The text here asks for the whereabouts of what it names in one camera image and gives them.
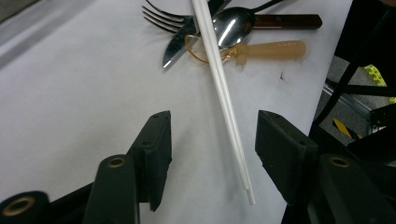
chopstick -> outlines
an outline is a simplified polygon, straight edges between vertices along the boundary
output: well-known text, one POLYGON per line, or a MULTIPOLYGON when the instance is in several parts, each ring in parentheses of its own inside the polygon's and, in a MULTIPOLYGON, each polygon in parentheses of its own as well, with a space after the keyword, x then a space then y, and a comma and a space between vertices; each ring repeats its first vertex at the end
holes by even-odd
POLYGON ((232 140, 233 154, 236 158, 239 174, 242 178, 242 185, 247 191, 249 203, 255 203, 253 190, 251 188, 248 168, 245 161, 245 154, 242 149, 241 138, 233 114, 233 104, 228 91, 227 81, 224 76, 224 69, 219 55, 219 46, 210 17, 209 7, 206 0, 192 0, 195 16, 198 21, 202 39, 205 45, 205 51, 209 60, 210 70, 215 81, 218 92, 221 110, 227 124, 227 131, 232 140))

knife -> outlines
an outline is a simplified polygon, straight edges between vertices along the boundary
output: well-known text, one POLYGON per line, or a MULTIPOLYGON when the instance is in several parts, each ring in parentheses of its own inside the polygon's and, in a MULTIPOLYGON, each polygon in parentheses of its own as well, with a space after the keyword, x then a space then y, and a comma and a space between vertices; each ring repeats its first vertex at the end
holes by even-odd
MULTIPOLYGON (((207 2, 210 10, 210 15, 214 15, 218 10, 224 8, 231 0, 209 0, 207 2)), ((195 26, 194 17, 186 20, 183 27, 174 35, 172 40, 166 47, 165 54, 163 55, 163 67, 168 67, 173 64, 184 52, 186 47, 184 45, 184 36, 198 35, 198 30, 195 26)))

white table surface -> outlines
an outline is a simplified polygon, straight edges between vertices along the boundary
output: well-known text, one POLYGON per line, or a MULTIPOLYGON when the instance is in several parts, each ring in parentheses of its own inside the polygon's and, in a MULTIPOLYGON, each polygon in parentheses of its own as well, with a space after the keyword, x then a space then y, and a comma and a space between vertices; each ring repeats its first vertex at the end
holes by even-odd
MULTIPOLYGON (((189 0, 151 2, 193 12, 189 0)), ((308 134, 350 4, 292 0, 264 10, 319 14, 316 31, 253 31, 248 40, 304 39, 308 56, 224 64, 256 199, 249 205, 209 66, 184 54, 162 68, 172 35, 143 19, 145 1, 43 0, 0 25, 0 201, 29 190, 53 201, 91 183, 101 160, 126 153, 149 116, 170 110, 163 201, 154 213, 142 203, 141 223, 280 223, 286 203, 254 150, 258 112, 308 134)))

fork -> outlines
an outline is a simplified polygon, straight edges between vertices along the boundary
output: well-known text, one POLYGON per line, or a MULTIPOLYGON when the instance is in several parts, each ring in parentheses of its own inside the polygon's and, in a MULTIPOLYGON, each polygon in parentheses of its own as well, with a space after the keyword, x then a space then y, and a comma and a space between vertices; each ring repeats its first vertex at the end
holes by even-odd
MULTIPOLYGON (((149 0, 146 0, 146 2, 157 12, 142 6, 143 14, 145 15, 144 19, 166 32, 177 33, 185 22, 192 18, 191 15, 177 15, 161 10, 150 3, 149 0)), ((255 17, 254 29, 315 30, 322 25, 322 20, 318 14, 257 14, 255 17)))

spoon bowl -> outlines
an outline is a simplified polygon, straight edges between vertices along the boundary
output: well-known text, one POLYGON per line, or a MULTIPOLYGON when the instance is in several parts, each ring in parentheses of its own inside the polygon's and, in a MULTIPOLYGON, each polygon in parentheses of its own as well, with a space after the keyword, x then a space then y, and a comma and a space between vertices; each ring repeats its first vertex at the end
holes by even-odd
POLYGON ((272 0, 253 9, 229 7, 212 17, 219 47, 230 47, 240 43, 253 30, 255 13, 283 0, 272 0))

